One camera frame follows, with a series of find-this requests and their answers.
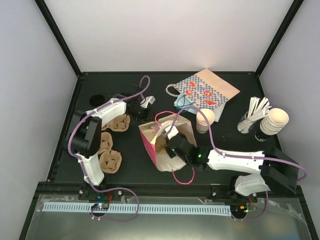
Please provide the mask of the cream pink Cakes paper bag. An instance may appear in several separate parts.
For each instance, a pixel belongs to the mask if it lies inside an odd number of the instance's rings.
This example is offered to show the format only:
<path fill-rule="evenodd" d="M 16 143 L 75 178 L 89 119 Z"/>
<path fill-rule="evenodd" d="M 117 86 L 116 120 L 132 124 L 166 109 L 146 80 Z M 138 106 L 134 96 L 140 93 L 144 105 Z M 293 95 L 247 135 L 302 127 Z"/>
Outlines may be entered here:
<path fill-rule="evenodd" d="M 166 153 L 165 128 L 176 127 L 179 133 L 185 135 L 191 144 L 197 146 L 191 121 L 180 115 L 174 121 L 175 117 L 176 114 L 170 112 L 170 115 L 166 117 L 138 126 L 144 147 L 157 170 L 172 174 L 182 169 L 186 164 L 177 156 L 171 159 Z"/>

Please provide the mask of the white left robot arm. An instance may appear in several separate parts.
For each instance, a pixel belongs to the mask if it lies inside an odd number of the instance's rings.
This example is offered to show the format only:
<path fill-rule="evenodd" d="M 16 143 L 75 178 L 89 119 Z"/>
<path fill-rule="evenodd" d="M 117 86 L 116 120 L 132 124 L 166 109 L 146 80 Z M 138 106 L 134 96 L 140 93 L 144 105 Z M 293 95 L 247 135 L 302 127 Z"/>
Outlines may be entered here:
<path fill-rule="evenodd" d="M 126 97 L 115 95 L 103 105 L 73 114 L 66 136 L 66 148 L 69 154 L 78 159 L 83 170 L 84 181 L 92 184 L 89 193 L 97 200 L 103 199 L 108 192 L 102 184 L 105 177 L 100 166 L 100 155 L 110 152 L 115 159 L 107 161 L 106 169 L 115 173 L 122 161 L 119 152 L 113 151 L 113 140 L 107 129 L 114 132 L 125 132 L 131 123 L 131 117 L 138 120 L 151 120 L 154 96 L 134 95 Z"/>

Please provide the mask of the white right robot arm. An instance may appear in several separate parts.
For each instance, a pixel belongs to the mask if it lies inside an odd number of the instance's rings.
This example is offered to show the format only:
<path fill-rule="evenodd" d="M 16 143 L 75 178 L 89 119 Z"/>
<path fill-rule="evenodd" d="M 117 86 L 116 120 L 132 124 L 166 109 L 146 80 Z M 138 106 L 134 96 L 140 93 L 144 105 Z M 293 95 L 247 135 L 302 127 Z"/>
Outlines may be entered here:
<path fill-rule="evenodd" d="M 179 157 L 192 168 L 241 172 L 242 175 L 234 177 L 227 189 L 228 198 L 234 202 L 266 191 L 296 194 L 297 162 L 276 147 L 256 152 L 214 150 L 210 146 L 194 146 L 182 133 L 165 134 L 165 140 L 169 157 Z"/>

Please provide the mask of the black open coffee cup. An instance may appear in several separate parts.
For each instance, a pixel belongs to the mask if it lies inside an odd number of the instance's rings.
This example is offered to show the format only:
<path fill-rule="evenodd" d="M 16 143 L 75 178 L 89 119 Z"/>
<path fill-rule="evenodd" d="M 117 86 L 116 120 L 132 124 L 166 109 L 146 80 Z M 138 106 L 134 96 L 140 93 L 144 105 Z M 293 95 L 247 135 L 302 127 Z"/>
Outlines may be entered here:
<path fill-rule="evenodd" d="M 102 94 L 95 94 L 89 99 L 89 104 L 92 107 L 99 107 L 105 102 L 105 97 Z"/>

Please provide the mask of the light blue paper bag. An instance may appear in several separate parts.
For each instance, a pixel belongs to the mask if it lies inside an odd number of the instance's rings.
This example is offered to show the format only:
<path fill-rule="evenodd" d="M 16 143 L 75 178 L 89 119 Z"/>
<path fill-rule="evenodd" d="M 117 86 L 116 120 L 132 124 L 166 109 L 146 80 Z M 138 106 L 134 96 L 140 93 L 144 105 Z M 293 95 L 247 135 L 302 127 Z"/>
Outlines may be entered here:
<path fill-rule="evenodd" d="M 180 110 L 182 108 L 188 107 L 188 109 L 184 110 L 185 112 L 192 113 L 194 115 L 197 114 L 197 110 L 191 108 L 191 107 L 196 107 L 192 102 L 190 102 L 184 94 L 179 94 L 174 101 L 173 105 L 176 107 L 177 110 Z"/>

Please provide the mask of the blue checkered bakery paper bag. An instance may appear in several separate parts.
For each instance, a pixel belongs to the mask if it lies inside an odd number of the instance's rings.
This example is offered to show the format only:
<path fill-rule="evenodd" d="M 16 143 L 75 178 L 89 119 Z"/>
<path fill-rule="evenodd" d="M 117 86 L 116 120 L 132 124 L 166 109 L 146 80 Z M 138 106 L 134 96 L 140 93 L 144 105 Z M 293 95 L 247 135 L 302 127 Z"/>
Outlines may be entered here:
<path fill-rule="evenodd" d="M 197 109 L 215 110 L 235 97 L 240 90 L 209 69 L 203 69 L 181 81 L 169 84 L 166 92 L 176 97 L 180 94 Z"/>

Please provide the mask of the tall white paper cup stack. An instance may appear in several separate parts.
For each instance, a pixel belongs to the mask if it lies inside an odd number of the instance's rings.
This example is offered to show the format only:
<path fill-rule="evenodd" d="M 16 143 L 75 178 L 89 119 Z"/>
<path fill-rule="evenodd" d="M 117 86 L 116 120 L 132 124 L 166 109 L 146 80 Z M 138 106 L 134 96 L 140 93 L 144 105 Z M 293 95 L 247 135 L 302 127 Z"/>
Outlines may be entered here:
<path fill-rule="evenodd" d="M 261 131 L 272 136 L 277 134 L 289 122 L 289 115 L 286 111 L 280 108 L 272 108 L 268 115 L 261 121 Z"/>

